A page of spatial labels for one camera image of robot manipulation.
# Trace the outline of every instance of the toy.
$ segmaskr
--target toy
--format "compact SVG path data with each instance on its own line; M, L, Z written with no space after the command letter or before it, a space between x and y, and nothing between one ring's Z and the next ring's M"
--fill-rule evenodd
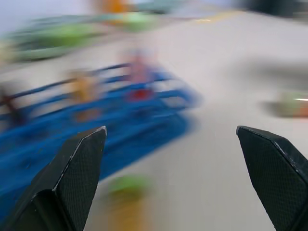
M101 78L104 73L106 73L104 76L108 76L111 70L128 67L129 64L118 64L95 70L91 72L93 75L91 78L94 78L95 85L103 84L108 88L109 84L125 81L126 77ZM178 112L196 106L198 100L194 91L162 68L148 67L148 70L153 83L171 80L179 82L181 87L160 92L156 92L153 88L151 100L128 103L125 100L127 93L135 90L136 85L123 86L97 95L92 102L76 103L60 110L33 116L29 123L0 134L0 168L6 176L0 178L0 220L14 206L25 186L54 158L62 143L76 133L106 125L108 138L100 174L100 179L104 179L190 131L191 120ZM18 99L29 94L48 91L67 82L66 80L21 92L12 98ZM42 107L49 107L72 98L71 93L65 92L40 99L21 108L21 111L25 116L33 115ZM168 98L180 99L181 104L169 105L164 102ZM148 111L145 120L131 119L135 110L149 107L152 110ZM98 112L94 119L86 119L83 123L76 121L76 114L93 109ZM8 120L8 115L0 115L0 120ZM25 139L29 134L33 135L31 139Z
M60 16L29 22L29 26L8 34L10 57L18 61L52 58L80 48L91 41L96 31L91 23L118 20L122 15Z
M8 84L2 84L0 86L0 101L2 105L5 106L9 111L8 115L10 118L10 127L17 127L24 125L26 123L26 118L16 103L13 101L13 94L11 91L12 89L9 89Z
M282 116L308 117L308 94L285 92L279 105Z
M152 76L149 71L149 52L142 47L140 35L136 34L150 28L153 23L151 16L143 13L129 13L125 18L125 28L135 35L132 41L131 53L129 54L129 73L128 79L132 84L143 84L144 88L132 90L128 95L130 101L148 100L153 96L152 90L147 86L151 83Z
M181 3L180 0L148 0L137 3L136 8L139 12L166 14L177 8Z
M148 190L148 180L140 176L124 176L110 184L109 230L148 230L145 210Z
M126 13L128 11L128 5L126 0L98 0L103 2L102 4L99 3L100 7L102 8L102 12L104 13ZM123 19L117 19L109 21L112 25L117 25L123 22Z
M90 103L97 99L95 84L93 78L89 77L89 73L85 71L72 71L70 76L72 77L71 82L73 85L72 98L75 103ZM77 120L85 122L94 119L97 114L95 109L78 112Z
M14 57L14 44L9 39L0 41L0 68L5 68Z

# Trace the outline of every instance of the red object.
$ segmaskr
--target red object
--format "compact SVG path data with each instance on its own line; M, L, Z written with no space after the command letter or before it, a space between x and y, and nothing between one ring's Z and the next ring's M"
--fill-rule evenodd
M128 95L129 101L149 100L153 96L153 92L149 89L134 90Z

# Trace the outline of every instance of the yellow line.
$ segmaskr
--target yellow line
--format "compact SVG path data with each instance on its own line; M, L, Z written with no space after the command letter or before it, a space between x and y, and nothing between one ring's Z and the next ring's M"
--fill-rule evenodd
M214 23L214 22L229 18L231 16L240 14L240 13L243 13L243 11L227 11L227 12L218 13L211 17L197 19L195 21L197 23Z

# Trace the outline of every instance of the floor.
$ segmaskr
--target floor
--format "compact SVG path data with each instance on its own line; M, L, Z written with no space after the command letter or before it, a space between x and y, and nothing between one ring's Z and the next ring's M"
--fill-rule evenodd
M145 35L160 64L198 91L203 104L187 114L197 129L100 182L85 230L104 230L105 187L113 177L142 173L153 181L151 230L274 231L248 176L238 125L285 136L308 157L305 119L275 117L267 105L285 89L307 90L308 27L254 13L213 22L185 21ZM125 40L32 64L6 74L38 87L72 66L119 62Z

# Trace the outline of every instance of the blue basket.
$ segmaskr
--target blue basket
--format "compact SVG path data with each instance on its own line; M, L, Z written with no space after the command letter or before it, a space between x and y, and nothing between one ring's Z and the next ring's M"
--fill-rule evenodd
M125 81L125 76L103 77L112 69L127 66L121 64L93 72L104 86ZM0 219L3 218L30 184L33 177L55 156L62 143L70 136L107 126L108 136L101 164L101 179L140 159L152 150L178 137L189 128L188 120L179 111L195 106L197 98L183 82L162 70L150 70L153 82L147 84L128 84L102 94L98 100L80 105L71 105L56 112L34 117L23 127L8 129L0 134ZM175 81L176 89L159 90L157 83ZM15 95L23 97L46 91L65 82L59 82ZM136 89L151 87L154 97L150 100L128 103L127 94ZM30 115L44 106L70 98L62 94L44 99L41 102L22 108ZM89 122L76 122L76 112L96 108L100 116ZM3 115L0 120L7 120Z

